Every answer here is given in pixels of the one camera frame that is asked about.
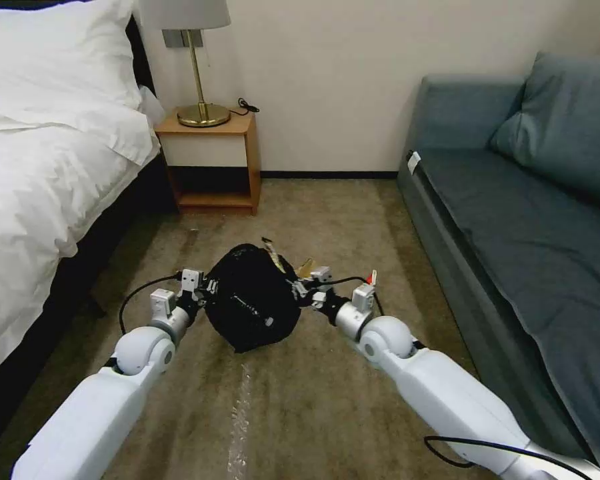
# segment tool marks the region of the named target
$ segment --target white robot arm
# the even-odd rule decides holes
[[[458,455],[504,480],[600,480],[600,469],[591,463],[531,442],[500,398],[448,356],[424,347],[400,320],[372,318],[372,285],[356,288],[349,301],[334,294],[330,278],[329,269],[321,267],[296,282],[299,298],[386,372],[402,398]],[[96,480],[104,474],[204,304],[202,279],[202,272],[183,271],[181,306],[172,292],[158,289],[151,295],[151,326],[124,335],[106,366],[78,385],[31,440],[12,479]]]

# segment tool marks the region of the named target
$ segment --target white bed sheet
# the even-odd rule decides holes
[[[61,258],[140,169],[67,126],[0,132],[0,364],[42,313]]]

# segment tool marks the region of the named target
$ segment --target sofa armrest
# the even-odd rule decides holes
[[[525,79],[430,75],[422,80],[407,138],[407,151],[484,149],[520,110]]]

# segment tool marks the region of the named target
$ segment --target lamp shade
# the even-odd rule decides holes
[[[142,24],[172,30],[226,27],[231,23],[226,0],[141,0]]]

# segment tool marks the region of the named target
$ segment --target brass lamp base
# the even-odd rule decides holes
[[[215,127],[231,118],[231,112],[213,103],[198,103],[178,110],[178,122],[186,127]]]

